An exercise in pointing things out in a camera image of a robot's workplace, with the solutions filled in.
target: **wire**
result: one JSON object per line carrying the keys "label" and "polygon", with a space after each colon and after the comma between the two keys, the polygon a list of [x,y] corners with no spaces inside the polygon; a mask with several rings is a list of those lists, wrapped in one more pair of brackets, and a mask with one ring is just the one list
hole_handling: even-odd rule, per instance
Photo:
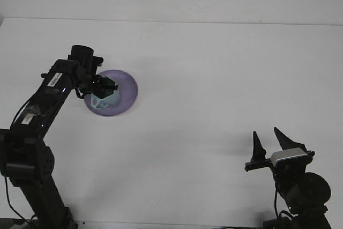
{"label": "wire", "polygon": [[21,106],[21,108],[18,110],[18,112],[16,113],[16,115],[14,116],[12,123],[11,123],[11,127],[14,124],[14,122],[16,121],[19,113],[24,109],[24,107],[29,103],[29,101],[32,99],[32,97],[30,97],[28,100],[26,100],[26,102]]}
{"label": "wire", "polygon": [[282,210],[282,211],[279,213],[280,219],[281,219],[281,217],[282,217],[282,216],[281,216],[282,214],[287,215],[290,219],[294,218],[289,212],[287,212],[286,210]]}
{"label": "wire", "polygon": [[8,183],[7,183],[7,177],[5,176],[5,185],[6,185],[6,197],[7,197],[7,202],[10,206],[10,208],[13,210],[14,213],[16,213],[22,220],[24,220],[26,223],[30,224],[31,226],[37,228],[32,222],[30,222],[29,220],[27,220],[26,218],[24,218],[21,214],[19,214],[15,209],[14,207],[11,205],[11,202],[10,202],[10,196],[9,196],[9,186],[8,186]]}
{"label": "wire", "polygon": [[275,214],[277,215],[277,219],[278,219],[279,224],[283,228],[285,228],[284,224],[282,223],[281,216],[278,213],[277,201],[278,201],[278,190],[275,189],[275,197],[274,197],[274,210],[275,210]]}

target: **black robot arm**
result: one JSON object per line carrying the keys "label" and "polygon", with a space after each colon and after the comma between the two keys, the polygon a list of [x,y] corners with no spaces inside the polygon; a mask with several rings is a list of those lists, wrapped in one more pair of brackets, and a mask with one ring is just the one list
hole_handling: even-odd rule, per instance
{"label": "black robot arm", "polygon": [[245,170],[269,167],[277,192],[294,216],[291,221],[278,216],[266,221],[264,228],[331,229],[324,215],[327,211],[324,203],[331,196],[330,186],[321,176],[305,172],[306,166],[313,160],[314,151],[308,151],[304,144],[292,141],[277,128],[274,132],[283,150],[266,159],[266,151],[256,132],[253,132],[253,155],[251,161],[245,163]]}
{"label": "black robot arm", "polygon": [[51,177],[54,156],[43,138],[73,89],[80,98],[101,92],[107,78],[96,75],[96,69],[102,61],[93,56],[91,48],[73,46],[67,60],[57,60],[48,73],[42,74],[41,86],[10,129],[0,129],[1,174],[21,188],[38,218],[39,229],[78,227]]}

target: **translucent purple bowl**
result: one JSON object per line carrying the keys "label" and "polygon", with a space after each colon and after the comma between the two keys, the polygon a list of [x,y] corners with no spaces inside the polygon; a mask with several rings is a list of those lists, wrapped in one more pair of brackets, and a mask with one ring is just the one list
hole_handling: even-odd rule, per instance
{"label": "translucent purple bowl", "polygon": [[85,96],[85,104],[90,111],[97,115],[113,116],[128,110],[136,100],[138,87],[135,79],[127,72],[121,70],[107,70],[99,73],[100,76],[107,76],[118,84],[118,91],[121,100],[115,106],[108,106],[104,109],[93,108],[91,106],[92,97],[90,94]]}

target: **label sticker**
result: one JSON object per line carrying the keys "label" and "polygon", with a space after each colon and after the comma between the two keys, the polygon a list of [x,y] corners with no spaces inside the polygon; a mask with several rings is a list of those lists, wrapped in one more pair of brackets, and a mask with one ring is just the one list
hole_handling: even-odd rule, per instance
{"label": "label sticker", "polygon": [[62,76],[62,73],[57,72],[53,78],[51,79],[51,81],[48,84],[48,87],[54,87],[56,85],[56,83],[58,82],[58,80],[60,79],[60,77]]}
{"label": "label sticker", "polygon": [[34,117],[34,114],[26,114],[21,123],[22,124],[29,124],[33,117]]}

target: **white tabletop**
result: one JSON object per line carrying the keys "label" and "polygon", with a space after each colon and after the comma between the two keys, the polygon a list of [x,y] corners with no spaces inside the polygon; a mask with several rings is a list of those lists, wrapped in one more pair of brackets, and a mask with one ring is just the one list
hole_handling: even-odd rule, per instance
{"label": "white tabletop", "polygon": [[[341,26],[10,19],[0,27],[0,128],[72,45],[137,81],[134,106],[91,113],[72,92],[45,137],[53,177],[78,221],[261,226],[273,219],[274,181],[249,173],[252,132],[267,157],[273,127],[316,155],[308,171],[331,186],[326,216],[343,203]],[[0,183],[0,217],[13,217]],[[12,204],[32,214],[20,189]],[[286,208],[279,198],[279,210]]]}

